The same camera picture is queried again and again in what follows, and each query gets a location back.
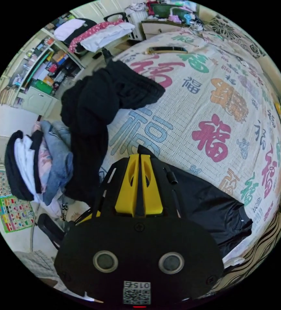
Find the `white cabinet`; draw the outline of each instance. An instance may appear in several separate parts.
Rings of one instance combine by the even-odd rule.
[[[124,9],[131,4],[131,0],[99,0],[79,6],[70,12],[79,18],[87,18],[96,23],[104,22],[104,17],[124,12]]]
[[[98,7],[104,17],[124,11],[117,0],[100,0],[94,4]]]
[[[104,16],[94,2],[84,4],[70,11],[76,17],[95,21],[97,24],[104,21]]]
[[[118,0],[121,11],[124,12],[124,9],[130,6],[132,3],[137,3],[136,0]]]
[[[22,109],[36,113],[42,116],[49,116],[56,98],[47,95],[46,93],[30,87],[23,97]]]

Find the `bed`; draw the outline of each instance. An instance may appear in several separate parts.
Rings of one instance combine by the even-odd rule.
[[[188,54],[146,55],[152,46],[181,46]],[[108,126],[111,165],[143,144],[162,161],[209,181],[245,205],[252,234],[223,259],[233,268],[213,294],[249,275],[281,235],[280,101],[257,60],[215,32],[157,35],[118,55],[166,92],[145,108],[120,110]]]

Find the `qr code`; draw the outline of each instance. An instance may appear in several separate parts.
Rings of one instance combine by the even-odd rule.
[[[150,283],[124,281],[123,303],[128,305],[151,304]]]

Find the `chair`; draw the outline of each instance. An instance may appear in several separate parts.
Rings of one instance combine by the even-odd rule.
[[[104,18],[104,20],[107,22],[107,21],[110,21],[109,19],[115,15],[120,15],[122,20],[124,21],[128,21],[127,20],[127,17],[126,17],[126,13],[124,12],[119,12],[119,13],[115,13],[115,14],[111,14],[109,16],[106,16]],[[89,30],[91,27],[97,25],[97,23],[91,19],[86,19],[86,18],[78,18],[80,20],[83,20],[85,21],[85,23],[78,29],[74,30],[69,36],[68,38],[66,38],[64,41],[62,41],[64,43],[64,45],[66,45],[67,47],[69,47],[70,43],[72,42],[72,40],[76,37],[78,37],[79,35],[81,35],[82,33],[86,32],[87,30]],[[80,43],[77,43],[77,46],[76,46],[76,51],[75,51],[75,54],[77,56],[84,56],[88,53],[88,51],[80,44]],[[110,59],[112,59],[112,55],[111,53],[109,52],[108,49],[102,47],[101,48],[101,52],[98,52],[96,54],[96,56],[94,58],[98,58],[100,55],[103,55],[104,56],[104,59],[105,59],[105,62],[108,63]]]

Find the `radiator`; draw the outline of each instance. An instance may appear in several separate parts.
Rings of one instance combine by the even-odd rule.
[[[135,25],[135,28],[129,34],[130,40],[143,41],[146,39],[143,37],[141,31],[141,21],[147,19],[147,17],[148,17],[147,11],[134,12],[127,16],[129,23]]]

